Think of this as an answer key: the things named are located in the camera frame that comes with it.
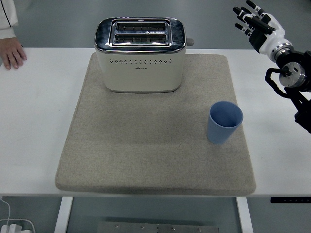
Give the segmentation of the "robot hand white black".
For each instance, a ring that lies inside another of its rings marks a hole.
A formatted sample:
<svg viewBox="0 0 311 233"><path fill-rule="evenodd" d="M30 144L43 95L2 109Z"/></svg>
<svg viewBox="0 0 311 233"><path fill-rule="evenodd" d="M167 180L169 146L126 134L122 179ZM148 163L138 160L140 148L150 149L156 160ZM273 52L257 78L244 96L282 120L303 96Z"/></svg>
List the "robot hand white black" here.
<svg viewBox="0 0 311 233"><path fill-rule="evenodd" d="M283 44L291 46L291 42L285 39L285 30L276 18L267 13L254 2L247 0L246 4L251 8L234 7L240 23L235 27L248 38L251 46L260 54L271 55Z"/></svg>

